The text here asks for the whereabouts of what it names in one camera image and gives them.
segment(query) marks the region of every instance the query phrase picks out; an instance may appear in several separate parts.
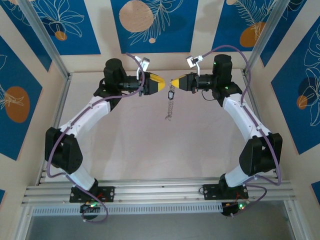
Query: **white floor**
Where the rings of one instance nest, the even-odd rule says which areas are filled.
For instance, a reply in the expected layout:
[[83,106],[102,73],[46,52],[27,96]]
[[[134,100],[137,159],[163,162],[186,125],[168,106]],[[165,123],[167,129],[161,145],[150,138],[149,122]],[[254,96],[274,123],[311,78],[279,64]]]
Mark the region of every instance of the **white floor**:
[[[168,84],[189,72],[154,73]],[[234,69],[232,76],[244,90],[241,71]],[[102,72],[73,74],[61,124],[88,103],[102,78]],[[218,102],[205,101],[200,91],[192,94],[176,89],[173,118],[168,121],[168,90],[122,99],[83,139],[78,139],[83,163],[92,176],[98,180],[220,177],[239,163],[244,139]],[[205,96],[212,98],[209,92]]]

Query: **metal frame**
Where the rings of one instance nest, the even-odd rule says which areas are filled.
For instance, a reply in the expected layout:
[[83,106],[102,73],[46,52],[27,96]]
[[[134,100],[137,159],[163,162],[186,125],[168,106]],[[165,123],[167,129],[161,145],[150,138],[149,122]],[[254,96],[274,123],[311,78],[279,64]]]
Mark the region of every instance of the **metal frame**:
[[[69,77],[70,74],[63,63],[57,48],[53,44],[31,3],[28,0],[17,0],[17,2],[39,40],[57,65],[61,74],[66,79],[53,122],[53,126],[57,127],[65,105],[71,83],[71,77]],[[290,0],[277,1],[255,47],[252,50],[252,54],[249,59],[249,65],[251,68],[259,59],[262,50],[267,44],[289,2]],[[243,79],[247,85],[248,80],[246,78],[246,73],[247,72],[244,70]],[[257,117],[260,118],[255,98],[250,88],[248,94],[252,103],[253,111]],[[79,214],[79,212],[74,212],[74,209],[79,208],[79,204],[69,203],[69,194],[72,186],[71,183],[42,181],[46,176],[46,166],[47,162],[43,160],[42,168],[39,171],[38,181],[35,186],[28,186],[26,188],[20,209],[21,217],[18,225],[16,226],[15,233],[12,235],[12,239],[23,240],[26,238],[32,215],[59,214],[60,216],[63,216],[70,213],[76,215]],[[141,211],[145,214],[145,208],[148,208],[147,212],[163,214],[168,211],[173,211],[174,213],[187,213],[188,211],[220,212],[221,203],[228,202],[230,200],[205,201],[204,196],[199,193],[199,189],[203,184],[216,184],[218,181],[218,178],[180,178],[163,180],[100,181],[99,183],[101,186],[116,187],[114,203],[108,203],[111,214],[141,214],[141,212],[139,212],[140,209],[143,209]],[[304,222],[302,211],[297,203],[290,181],[283,181],[283,184],[279,187],[261,180],[255,181],[255,184],[266,187],[268,190],[266,197],[263,198],[262,201],[284,202],[296,239],[313,239],[310,235],[308,226]],[[263,194],[263,191],[249,187],[248,194],[249,200],[255,201]]]
[[17,3],[50,58],[55,62],[57,68],[67,80],[69,77],[68,70],[32,4],[28,0],[17,0]]
[[272,12],[270,13],[269,18],[267,19],[263,31],[261,32],[256,44],[253,47],[252,54],[248,60],[249,66],[253,69],[255,63],[260,58],[262,51],[264,50],[267,42],[269,41],[272,33],[274,32],[279,20],[282,17],[282,14],[286,10],[290,0],[278,0]]
[[[247,85],[247,78],[243,74],[243,80]],[[71,79],[66,82],[65,89],[61,94],[61,100],[57,109],[54,125],[59,125],[63,112],[64,103],[67,98],[68,89]],[[256,106],[254,95],[251,90],[248,91],[249,98],[252,103],[254,113],[259,117],[258,108]],[[22,207],[27,208],[28,213],[32,215],[42,214],[43,216],[68,216],[80,215],[75,209],[79,208],[79,203],[69,203],[69,197],[72,184],[70,182],[45,182],[46,177],[46,161],[43,161],[43,169],[40,172],[39,180],[36,186],[28,186],[22,201]],[[142,210],[150,207],[180,207],[179,211],[173,213],[190,213],[197,212],[197,206],[203,208],[201,212],[219,212],[219,206],[223,202],[230,202],[226,199],[222,201],[204,200],[204,196],[199,193],[199,189],[203,184],[217,184],[219,178],[175,178],[163,180],[110,180],[99,181],[101,186],[115,186],[114,202],[108,203],[110,214],[163,214],[168,213],[160,210]],[[283,181],[281,186],[274,186],[265,181],[257,180],[255,184],[266,187],[267,195],[262,201],[284,201],[290,224],[297,240],[312,240],[309,229],[304,223],[304,218],[297,207],[297,199],[290,181]],[[253,202],[259,198],[263,191],[258,188],[248,188],[249,201]],[[205,209],[206,206],[218,206],[218,210]],[[30,221],[21,222],[22,229],[28,229]]]

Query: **white leaf drawing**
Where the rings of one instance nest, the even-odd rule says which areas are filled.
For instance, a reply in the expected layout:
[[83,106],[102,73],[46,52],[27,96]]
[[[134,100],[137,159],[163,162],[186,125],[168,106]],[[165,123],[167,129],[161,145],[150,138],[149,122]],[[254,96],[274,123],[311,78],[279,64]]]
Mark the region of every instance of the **white leaf drawing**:
[[131,32],[129,39],[132,39],[131,46],[139,41],[146,42],[149,39],[157,39],[162,32],[166,30],[166,27],[170,26],[170,13],[177,10],[184,0],[179,0],[176,7],[173,8],[173,2],[177,0],[146,0],[144,3],[150,8],[153,15],[152,25],[140,32]]
[[308,86],[302,93],[304,98],[300,98],[304,102],[298,102],[298,107],[310,107],[310,126],[315,127],[320,124],[320,25],[309,40],[303,63],[307,67]]
[[303,5],[303,2],[305,0],[301,0],[301,2],[295,2],[295,1],[290,1],[290,3],[288,4],[288,6],[286,7],[286,9],[284,10],[284,13],[282,14],[282,17],[285,20],[288,20],[288,14],[289,12],[296,12],[299,11],[299,9],[301,8],[301,6]]
[[20,7],[17,4],[12,3],[9,0],[1,0],[3,5],[10,10],[12,15],[18,19],[19,21],[23,22],[25,25],[30,26],[28,20],[26,19],[25,15],[21,11]]
[[[13,4],[9,0],[1,1],[5,3],[13,16],[30,26],[18,5]],[[53,33],[59,31],[64,34],[70,33],[77,35],[79,38],[82,37],[83,33],[77,24],[82,23],[85,16],[69,10],[69,0],[34,0],[30,3],[42,20],[42,23],[48,26],[47,30],[49,29]]]
[[235,6],[238,8],[238,12],[241,18],[246,21],[249,27],[254,29],[255,36],[257,40],[262,31],[261,23],[266,17],[271,13],[277,0],[264,0],[262,7],[258,8],[255,0],[237,0]]
[[[6,55],[0,55],[0,70],[5,66],[7,60]],[[14,97],[3,89],[3,87],[0,84],[0,110],[3,109],[6,105],[10,106],[10,104],[17,104],[20,106],[23,106],[24,103],[21,102],[24,99],[24,97]]]

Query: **floral illustration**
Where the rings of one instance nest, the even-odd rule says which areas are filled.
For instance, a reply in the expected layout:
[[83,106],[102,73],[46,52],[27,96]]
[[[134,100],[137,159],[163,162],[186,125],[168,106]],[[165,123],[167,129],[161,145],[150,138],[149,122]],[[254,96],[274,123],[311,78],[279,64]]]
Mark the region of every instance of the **floral illustration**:
[[288,15],[289,12],[297,12],[299,11],[299,9],[301,8],[301,6],[303,5],[302,3],[305,0],[291,0],[288,4],[288,6],[286,7],[284,13],[282,14],[282,17],[287,20],[288,19]]
[[304,56],[304,65],[307,78],[299,86],[299,97],[297,106],[304,110],[310,107],[310,126],[314,127],[320,123],[320,25],[313,33],[308,49]]
[[158,36],[170,26],[170,14],[177,10],[183,0],[131,0],[120,10],[122,26],[132,39],[130,45],[139,41],[153,44]]
[[[0,55],[0,70],[5,66],[6,60],[6,55]],[[0,110],[3,108],[5,108],[8,117],[12,121],[23,123],[27,119],[30,110],[27,92],[19,86],[12,86],[5,91],[0,84]]]
[[18,3],[16,0],[1,0],[3,4],[11,11],[12,15],[22,21],[24,24],[30,26],[28,20],[26,19],[25,15],[21,11],[20,7],[18,6]]
[[[16,0],[1,0],[12,14],[29,26]],[[48,34],[60,41],[67,40],[67,33],[82,37],[77,24],[84,21],[85,16],[70,10],[69,0],[29,0],[41,19]]]
[[[277,1],[278,0],[226,0],[228,5],[237,7],[239,16],[245,20],[248,26],[240,37],[240,44],[243,47],[251,48],[256,44],[266,24],[266,20]],[[291,0],[282,17],[287,20],[289,12],[298,11],[303,2],[304,0]]]

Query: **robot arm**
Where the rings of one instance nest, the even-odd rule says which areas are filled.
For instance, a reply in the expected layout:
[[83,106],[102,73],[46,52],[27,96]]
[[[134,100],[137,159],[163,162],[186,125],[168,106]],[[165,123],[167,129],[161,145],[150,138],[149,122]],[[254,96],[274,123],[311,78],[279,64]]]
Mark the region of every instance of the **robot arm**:
[[232,62],[230,56],[216,55],[212,74],[199,74],[198,62],[202,60],[201,56],[187,58],[190,67],[197,66],[198,74],[183,75],[172,80],[171,84],[176,88],[191,91],[193,94],[198,90],[212,90],[214,99],[230,114],[240,129],[246,144],[239,157],[239,165],[232,171],[223,174],[219,182],[220,190],[227,191],[241,186],[256,174],[276,168],[271,150],[268,148],[261,131],[270,141],[278,162],[282,149],[282,138],[278,133],[271,133],[256,117],[246,101],[242,101],[241,89],[231,81]]
[[[143,61],[138,60],[143,71],[147,70],[149,60],[146,58]],[[53,154],[51,164],[94,196],[98,195],[98,181],[84,168],[78,140],[84,137],[102,117],[109,114],[120,101],[120,98],[104,100],[105,97],[121,96],[122,91],[131,93],[141,85],[141,72],[137,71],[137,76],[127,76],[119,59],[108,60],[103,72],[104,79],[100,81],[89,103],[66,124],[59,128],[49,128],[45,136],[45,160],[48,161],[58,138],[67,130]],[[139,92],[140,96],[157,93],[165,87],[165,81],[161,77],[149,72],[144,72],[144,75],[145,82]]]

